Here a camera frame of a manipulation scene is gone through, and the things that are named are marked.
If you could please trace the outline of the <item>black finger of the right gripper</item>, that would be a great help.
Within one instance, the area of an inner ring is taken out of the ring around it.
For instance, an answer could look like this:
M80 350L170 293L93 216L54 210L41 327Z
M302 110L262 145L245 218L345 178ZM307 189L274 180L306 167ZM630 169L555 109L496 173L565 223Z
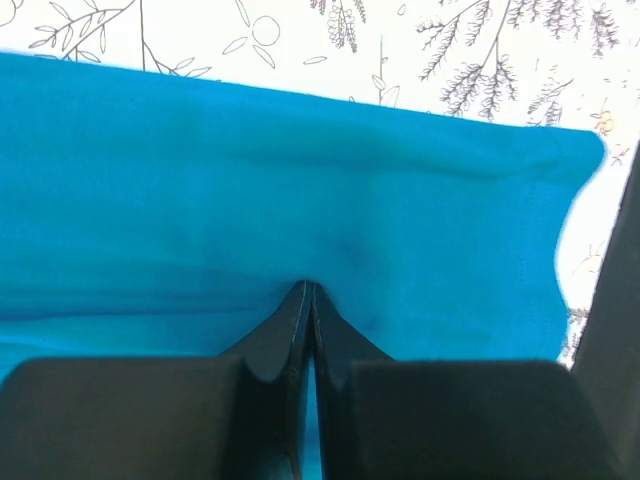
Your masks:
M639 477L639 159L635 158L572 372L628 479Z

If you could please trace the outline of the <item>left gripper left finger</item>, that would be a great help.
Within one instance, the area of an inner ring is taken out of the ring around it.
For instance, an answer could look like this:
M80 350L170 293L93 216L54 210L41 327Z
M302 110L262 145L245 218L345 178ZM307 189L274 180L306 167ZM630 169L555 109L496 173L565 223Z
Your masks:
M312 287L218 356L41 358L1 386L5 479L298 479Z

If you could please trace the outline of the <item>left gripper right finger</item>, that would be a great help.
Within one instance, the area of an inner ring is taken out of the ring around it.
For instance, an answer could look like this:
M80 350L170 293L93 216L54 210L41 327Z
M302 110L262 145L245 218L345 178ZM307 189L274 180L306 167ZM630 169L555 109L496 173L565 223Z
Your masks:
M327 479L616 479L579 385L549 361L396 361L313 291Z

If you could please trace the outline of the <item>blue t shirt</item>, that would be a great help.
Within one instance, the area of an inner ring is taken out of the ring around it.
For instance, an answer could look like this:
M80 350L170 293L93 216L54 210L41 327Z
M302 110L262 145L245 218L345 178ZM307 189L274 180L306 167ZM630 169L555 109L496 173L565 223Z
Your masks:
M218 356L312 287L396 361L557 363L593 132L1 58L1 386L41 358Z

